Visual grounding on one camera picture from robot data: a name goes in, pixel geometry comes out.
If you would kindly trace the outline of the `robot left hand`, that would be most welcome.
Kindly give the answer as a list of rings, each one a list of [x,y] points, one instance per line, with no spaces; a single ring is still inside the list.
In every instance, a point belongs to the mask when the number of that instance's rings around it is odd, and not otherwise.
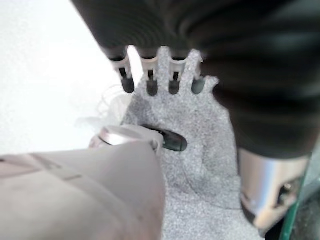
[[[229,112],[240,202],[260,230],[297,201],[320,134],[320,3],[317,0],[75,0],[101,50],[122,60],[159,47],[201,52]]]

